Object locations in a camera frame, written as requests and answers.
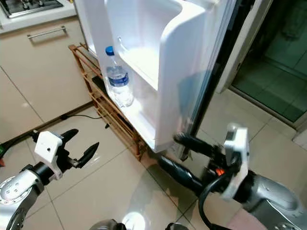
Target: beige tile floor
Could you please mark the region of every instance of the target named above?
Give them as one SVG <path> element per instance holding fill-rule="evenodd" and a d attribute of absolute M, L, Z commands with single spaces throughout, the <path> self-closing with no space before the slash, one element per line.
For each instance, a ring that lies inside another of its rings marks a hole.
<path fill-rule="evenodd" d="M 96 116 L 93 108 L 81 114 Z M 249 128 L 251 169 L 287 185 L 307 205 L 304 176 L 307 152 L 291 141 L 295 131 L 227 90 L 214 95 L 198 137 L 221 144 L 229 122 Z M 58 133 L 79 129 L 66 145 L 72 157 L 81 156 L 97 141 L 100 146 L 83 169 L 71 169 L 60 181 L 46 187 L 27 215 L 25 230 L 87 230 L 103 219 L 121 221 L 129 212 L 141 213 L 146 229 L 162 230 L 174 221 L 190 230 L 207 229 L 191 191 L 168 177 L 157 166 L 154 155 L 146 154 L 138 162 L 113 132 L 104 127 L 99 119 L 72 117 L 49 128 Z M 33 149 L 31 139 L 12 147 L 4 158 L 6 167 L 0 168 L 0 180 L 29 163 L 34 164 Z M 174 153 L 167 154 L 176 159 Z M 192 153 L 183 164 L 200 175 L 207 162 L 208 158 Z M 239 203 L 225 202 L 217 194 L 208 197 L 204 208 L 213 222 L 224 226 L 229 223 L 233 229 L 247 229 L 247 222 L 252 222 L 246 221 Z"/>

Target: stove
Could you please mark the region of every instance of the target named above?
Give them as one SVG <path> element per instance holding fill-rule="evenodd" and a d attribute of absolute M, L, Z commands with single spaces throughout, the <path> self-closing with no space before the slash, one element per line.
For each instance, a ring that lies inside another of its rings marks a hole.
<path fill-rule="evenodd" d="M 0 0 L 0 5 L 8 18 L 63 6 L 56 0 Z"/>

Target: countertop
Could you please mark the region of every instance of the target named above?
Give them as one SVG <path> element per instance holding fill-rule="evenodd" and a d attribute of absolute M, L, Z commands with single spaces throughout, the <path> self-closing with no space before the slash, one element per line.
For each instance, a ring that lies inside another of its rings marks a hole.
<path fill-rule="evenodd" d="M 2 8 L 0 9 L 0 34 L 17 29 L 25 28 L 31 25 L 50 22 L 56 19 L 66 18 L 76 15 L 75 7 L 67 0 L 58 0 L 63 7 L 51 10 L 30 13 L 24 16 L 9 19 L 6 17 Z"/>

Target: bottle label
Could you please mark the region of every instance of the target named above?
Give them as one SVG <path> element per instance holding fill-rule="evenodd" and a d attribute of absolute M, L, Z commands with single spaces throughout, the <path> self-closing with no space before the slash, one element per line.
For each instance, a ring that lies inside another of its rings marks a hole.
<path fill-rule="evenodd" d="M 110 81 L 110 85 L 114 87 L 125 86 L 129 83 L 128 73 L 126 73 L 125 76 L 120 79 L 109 78 L 109 81 Z"/>

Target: refrigerator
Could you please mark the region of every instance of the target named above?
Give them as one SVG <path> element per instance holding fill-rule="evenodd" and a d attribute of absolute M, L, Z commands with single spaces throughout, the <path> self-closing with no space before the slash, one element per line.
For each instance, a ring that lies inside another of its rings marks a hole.
<path fill-rule="evenodd" d="M 153 152 L 173 149 L 187 158 L 189 150 L 176 145 L 173 135 L 196 135 L 253 2 L 74 1 L 107 91 L 107 46 L 128 71 L 134 101 L 119 109 Z"/>

